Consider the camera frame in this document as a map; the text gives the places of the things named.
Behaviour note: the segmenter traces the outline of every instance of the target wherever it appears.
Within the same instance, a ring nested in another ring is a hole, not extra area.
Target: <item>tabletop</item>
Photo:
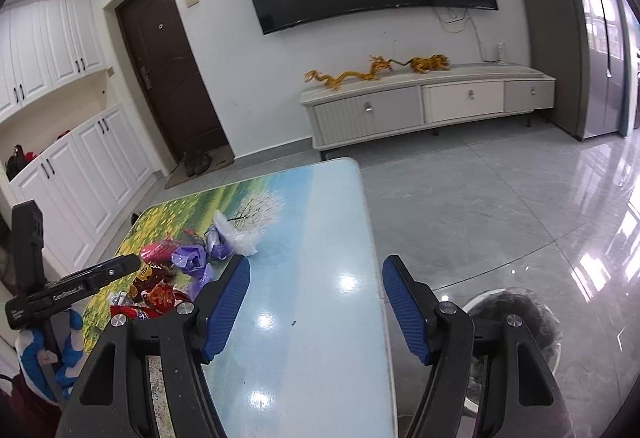
[[[216,209],[263,232],[226,347],[204,366],[226,434],[396,437],[380,265],[356,162],[299,167],[156,205],[140,216],[118,255],[139,253],[183,228],[202,234]],[[128,290],[132,280],[92,298],[84,312],[86,350],[110,318],[110,294]],[[158,427],[172,436],[153,358]]]

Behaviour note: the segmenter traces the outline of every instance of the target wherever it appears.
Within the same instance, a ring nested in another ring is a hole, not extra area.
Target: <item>screw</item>
[[[180,315],[188,315],[188,313],[193,312],[193,304],[187,302],[180,303],[175,310],[180,313]]]
[[[127,322],[127,316],[124,313],[118,313],[111,318],[111,326],[116,328],[124,325],[125,322]]]
[[[453,304],[451,301],[443,301],[438,306],[442,313],[446,313],[447,315],[453,315],[458,311],[458,307]]]
[[[507,324],[514,326],[514,328],[519,328],[522,326],[522,317],[515,313],[509,313],[509,315],[507,315]]]

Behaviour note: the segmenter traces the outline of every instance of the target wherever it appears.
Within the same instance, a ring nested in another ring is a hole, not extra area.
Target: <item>upper cabinet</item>
[[[0,12],[0,121],[104,67],[89,0],[27,0]]]

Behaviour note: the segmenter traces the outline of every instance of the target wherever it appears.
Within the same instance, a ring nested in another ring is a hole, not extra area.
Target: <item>tv cabinet drawer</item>
[[[418,87],[403,87],[314,106],[324,145],[422,124]]]
[[[481,116],[504,111],[504,81],[424,87],[431,122]]]
[[[518,80],[505,82],[504,110],[507,113],[548,109],[554,106],[556,81]]]

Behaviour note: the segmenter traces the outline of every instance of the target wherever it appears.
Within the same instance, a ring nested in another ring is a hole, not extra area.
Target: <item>yellow dragon toy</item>
[[[330,74],[322,74],[314,69],[313,71],[305,73],[305,82],[311,82],[314,79],[318,82],[324,81],[326,87],[337,91],[340,89],[342,81],[348,76],[357,76],[361,80],[379,80],[380,78],[376,75],[377,72],[382,71],[382,69],[388,69],[389,71],[394,70],[394,68],[391,67],[391,60],[386,60],[382,56],[370,56],[369,60],[371,61],[369,72],[345,71],[338,78],[335,78]]]
[[[395,62],[396,64],[400,64],[401,66],[408,66],[409,64],[411,64],[411,69],[421,73],[430,72],[433,69],[449,69],[449,59],[444,55],[433,55],[429,58],[420,58],[419,56],[414,56],[414,58],[408,60],[407,62],[399,62],[398,60],[392,58],[389,62]]]

